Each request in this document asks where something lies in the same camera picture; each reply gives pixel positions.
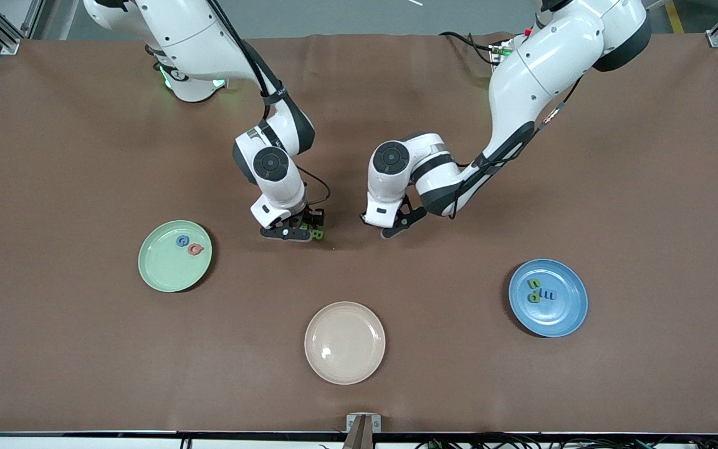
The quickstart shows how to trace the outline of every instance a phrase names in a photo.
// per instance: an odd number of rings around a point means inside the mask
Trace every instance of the plate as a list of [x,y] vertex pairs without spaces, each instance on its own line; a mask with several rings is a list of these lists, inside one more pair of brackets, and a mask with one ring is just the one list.
[[207,231],[192,221],[177,220],[148,234],[137,256],[137,270],[150,287],[180,292],[196,284],[211,261]]
[[546,337],[575,332],[589,309],[581,278],[552,259],[534,259],[517,268],[509,284],[509,303],[522,325]]
[[304,351],[310,366],[337,385],[358,384],[381,364],[387,340],[373,311],[343,301],[323,307],[307,327]]

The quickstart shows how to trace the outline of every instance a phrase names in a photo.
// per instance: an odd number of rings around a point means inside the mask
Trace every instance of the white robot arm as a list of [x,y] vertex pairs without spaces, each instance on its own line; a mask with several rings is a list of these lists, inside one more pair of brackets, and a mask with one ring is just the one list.
[[[311,210],[292,157],[311,148],[314,128],[262,57],[237,35],[216,0],[84,0],[90,17],[136,34],[156,57],[167,86],[185,102],[208,99],[228,79],[253,80],[265,115],[234,141],[232,155],[262,190],[251,206],[265,238],[322,238],[323,211]],[[270,108],[275,110],[268,117]]]
[[[539,23],[545,17],[549,22]],[[413,134],[376,148],[362,219],[384,228],[382,238],[406,230],[426,211],[455,216],[519,155],[551,100],[591,67],[608,71],[632,60],[647,46],[651,33],[641,0],[542,0],[536,22],[529,37],[515,38],[516,47],[493,71],[489,102],[494,129],[489,145],[467,168],[459,169],[435,133]],[[408,202],[410,183],[422,208],[413,210]],[[408,207],[407,213],[402,206]]]

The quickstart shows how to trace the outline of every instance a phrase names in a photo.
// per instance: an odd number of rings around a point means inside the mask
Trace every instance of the blue plate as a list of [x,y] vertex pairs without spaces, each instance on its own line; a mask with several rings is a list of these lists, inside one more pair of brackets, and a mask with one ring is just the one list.
[[551,259],[533,259],[517,268],[509,284],[509,303],[522,325],[546,337],[575,332],[589,309],[581,278]]

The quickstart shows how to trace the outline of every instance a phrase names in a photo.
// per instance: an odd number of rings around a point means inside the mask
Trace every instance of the white plate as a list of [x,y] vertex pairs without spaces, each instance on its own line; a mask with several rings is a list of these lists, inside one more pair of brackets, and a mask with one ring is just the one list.
[[316,313],[304,339],[314,372],[337,385],[358,384],[370,377],[381,364],[386,345],[384,327],[376,314],[347,301]]

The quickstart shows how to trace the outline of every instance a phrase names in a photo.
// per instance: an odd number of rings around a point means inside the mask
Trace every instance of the green plate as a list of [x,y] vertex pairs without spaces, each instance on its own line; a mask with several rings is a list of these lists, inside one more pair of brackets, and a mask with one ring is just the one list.
[[[182,236],[187,236],[189,242],[180,246],[177,239]],[[197,256],[188,251],[194,244],[203,247]],[[152,288],[160,292],[180,292],[196,284],[211,261],[212,241],[207,231],[192,221],[177,220],[163,224],[148,235],[137,256],[137,270]]]

